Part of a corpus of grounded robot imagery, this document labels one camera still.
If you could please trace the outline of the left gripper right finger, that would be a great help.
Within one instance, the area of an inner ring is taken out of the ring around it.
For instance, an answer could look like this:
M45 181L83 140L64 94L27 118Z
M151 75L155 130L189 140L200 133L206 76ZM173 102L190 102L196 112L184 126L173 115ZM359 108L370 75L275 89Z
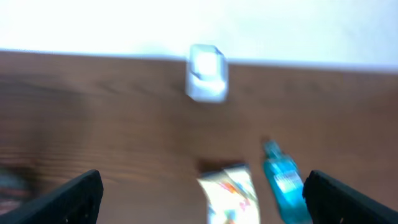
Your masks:
M397 224L397 212L320 170L311 171L303 197L314 223Z

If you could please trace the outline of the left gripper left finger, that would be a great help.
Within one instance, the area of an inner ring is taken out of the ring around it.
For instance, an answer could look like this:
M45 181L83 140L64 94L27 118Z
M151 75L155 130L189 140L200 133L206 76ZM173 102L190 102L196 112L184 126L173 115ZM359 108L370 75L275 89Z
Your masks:
M1 215L1 224L96 224L104 187L89 170L50 193Z

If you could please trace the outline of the yellow snack bag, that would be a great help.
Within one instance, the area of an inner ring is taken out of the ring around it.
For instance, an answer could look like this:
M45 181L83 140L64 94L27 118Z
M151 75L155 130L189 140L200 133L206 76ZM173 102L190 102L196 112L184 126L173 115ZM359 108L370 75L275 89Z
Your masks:
M257 194L246 164L204 173L197 181L206 197L208 224L260 224Z

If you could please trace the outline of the teal mouthwash bottle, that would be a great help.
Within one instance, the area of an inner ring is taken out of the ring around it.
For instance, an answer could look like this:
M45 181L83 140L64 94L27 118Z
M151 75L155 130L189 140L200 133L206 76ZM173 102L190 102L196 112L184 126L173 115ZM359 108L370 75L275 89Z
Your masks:
M284 153L274 140L263 143L264 173L274 194L284 223L311 223L303 197L303 181L293 158Z

